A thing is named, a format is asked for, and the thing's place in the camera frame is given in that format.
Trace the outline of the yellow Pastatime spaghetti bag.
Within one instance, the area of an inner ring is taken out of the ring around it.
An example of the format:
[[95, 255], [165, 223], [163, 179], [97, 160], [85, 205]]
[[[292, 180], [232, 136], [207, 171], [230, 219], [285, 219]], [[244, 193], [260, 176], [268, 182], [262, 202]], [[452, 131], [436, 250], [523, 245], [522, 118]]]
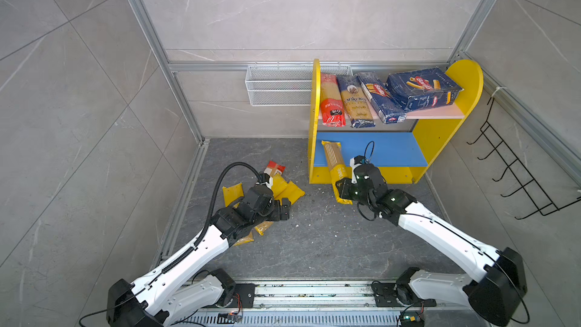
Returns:
[[331, 185], [336, 201], [340, 204], [352, 205], [353, 202], [351, 200], [342, 198], [340, 190], [337, 187], [337, 182], [348, 177], [347, 167], [341, 153], [342, 148], [340, 142], [322, 141], [322, 146], [325, 151], [325, 157], [331, 177]]

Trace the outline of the blue yellow spaghetti bag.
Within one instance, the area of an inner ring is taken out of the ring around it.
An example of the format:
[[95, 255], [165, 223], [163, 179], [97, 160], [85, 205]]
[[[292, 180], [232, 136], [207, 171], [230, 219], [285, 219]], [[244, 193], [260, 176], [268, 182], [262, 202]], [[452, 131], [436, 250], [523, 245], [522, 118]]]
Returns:
[[374, 127], [375, 121], [359, 80], [354, 76], [337, 76], [337, 83], [351, 127], [355, 129]]

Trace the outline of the blue Barilla spaghetti bag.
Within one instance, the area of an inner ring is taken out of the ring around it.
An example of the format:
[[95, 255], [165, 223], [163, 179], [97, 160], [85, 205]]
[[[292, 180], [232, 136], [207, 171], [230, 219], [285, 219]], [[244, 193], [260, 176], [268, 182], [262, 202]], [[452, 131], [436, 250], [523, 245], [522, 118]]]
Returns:
[[356, 77], [382, 123], [399, 124], [405, 120], [405, 111], [393, 99], [378, 74], [360, 72]]

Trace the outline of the red yellow pasta bag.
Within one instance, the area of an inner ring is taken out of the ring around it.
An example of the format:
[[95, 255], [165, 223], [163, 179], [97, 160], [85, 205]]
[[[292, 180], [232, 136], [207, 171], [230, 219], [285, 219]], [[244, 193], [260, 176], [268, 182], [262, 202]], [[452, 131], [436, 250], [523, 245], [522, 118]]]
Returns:
[[333, 74], [321, 74], [320, 111], [325, 126], [344, 127], [346, 125], [337, 77]]

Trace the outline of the blue Barilla rigatoni box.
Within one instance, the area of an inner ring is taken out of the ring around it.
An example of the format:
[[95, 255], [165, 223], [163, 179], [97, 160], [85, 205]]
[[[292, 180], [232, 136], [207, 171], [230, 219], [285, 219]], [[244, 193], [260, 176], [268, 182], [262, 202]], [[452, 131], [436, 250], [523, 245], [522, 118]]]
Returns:
[[387, 90], [406, 112], [451, 105], [463, 88], [440, 68], [390, 74]]

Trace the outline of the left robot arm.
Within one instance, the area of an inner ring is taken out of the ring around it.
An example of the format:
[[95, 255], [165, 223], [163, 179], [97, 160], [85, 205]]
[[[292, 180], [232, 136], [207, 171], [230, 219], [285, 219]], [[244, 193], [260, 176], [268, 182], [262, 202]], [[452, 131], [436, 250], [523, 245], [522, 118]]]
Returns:
[[[235, 167], [249, 169], [257, 181], [227, 207], [216, 210], [222, 181]], [[175, 326], [204, 307], [230, 304], [235, 281], [222, 269], [202, 280], [188, 281], [211, 260], [225, 253], [256, 226], [290, 217], [291, 201], [282, 197], [288, 184], [280, 175], [260, 173], [245, 162], [228, 165], [214, 186], [202, 230], [174, 255], [145, 275], [127, 282], [120, 279], [109, 289], [102, 310], [110, 326]]]

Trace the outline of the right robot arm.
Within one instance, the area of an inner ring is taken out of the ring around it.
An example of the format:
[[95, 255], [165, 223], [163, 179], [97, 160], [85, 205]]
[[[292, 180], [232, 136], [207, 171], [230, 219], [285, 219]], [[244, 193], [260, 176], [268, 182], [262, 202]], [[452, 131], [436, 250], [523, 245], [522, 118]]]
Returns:
[[470, 307], [485, 321], [507, 326], [524, 305], [527, 282], [522, 256], [511, 248], [500, 251], [444, 221], [409, 193], [392, 189], [381, 171], [363, 156], [353, 159], [352, 170], [339, 164], [331, 170], [338, 200], [367, 207], [373, 219], [423, 239], [462, 269], [461, 274], [428, 272], [410, 267], [396, 281], [399, 303], [411, 307], [426, 300]]

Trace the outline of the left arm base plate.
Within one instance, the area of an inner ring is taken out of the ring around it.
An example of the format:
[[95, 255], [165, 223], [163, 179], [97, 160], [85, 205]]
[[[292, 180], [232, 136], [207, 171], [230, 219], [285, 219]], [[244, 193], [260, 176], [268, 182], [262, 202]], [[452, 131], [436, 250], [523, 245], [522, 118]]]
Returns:
[[216, 304], [205, 306], [205, 308], [252, 308], [256, 297], [257, 285], [253, 283], [237, 284], [231, 292], [227, 292], [225, 297], [220, 298]]

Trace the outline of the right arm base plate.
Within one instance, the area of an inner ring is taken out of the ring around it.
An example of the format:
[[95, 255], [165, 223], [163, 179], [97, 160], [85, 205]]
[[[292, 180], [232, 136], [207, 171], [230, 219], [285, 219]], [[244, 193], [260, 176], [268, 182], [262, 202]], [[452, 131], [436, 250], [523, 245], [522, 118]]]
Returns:
[[372, 294], [377, 307], [436, 307], [434, 299], [420, 299], [407, 285], [373, 281]]

